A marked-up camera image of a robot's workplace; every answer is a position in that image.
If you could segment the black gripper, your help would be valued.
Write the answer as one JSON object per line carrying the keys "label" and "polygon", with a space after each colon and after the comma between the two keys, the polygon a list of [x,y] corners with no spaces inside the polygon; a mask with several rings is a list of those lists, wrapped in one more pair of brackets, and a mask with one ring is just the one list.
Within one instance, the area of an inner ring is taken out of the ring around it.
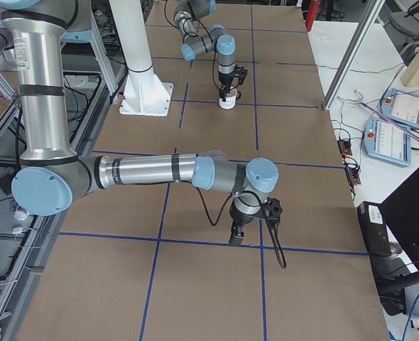
{"label": "black gripper", "polygon": [[232,88],[232,83],[235,78],[235,71],[231,71],[229,73],[218,72],[218,80],[220,82],[219,87],[219,98],[226,99],[227,95],[229,94],[230,89]]}

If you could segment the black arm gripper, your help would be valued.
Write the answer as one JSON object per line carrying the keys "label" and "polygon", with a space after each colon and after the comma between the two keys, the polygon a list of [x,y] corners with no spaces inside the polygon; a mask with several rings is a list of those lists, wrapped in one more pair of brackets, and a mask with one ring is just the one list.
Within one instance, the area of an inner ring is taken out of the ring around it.
{"label": "black arm gripper", "polygon": [[252,215],[243,213],[234,203],[230,205],[229,214],[232,218],[232,228],[228,243],[233,247],[239,247],[244,240],[243,226],[249,224],[253,220],[262,220],[263,216],[260,211]]}

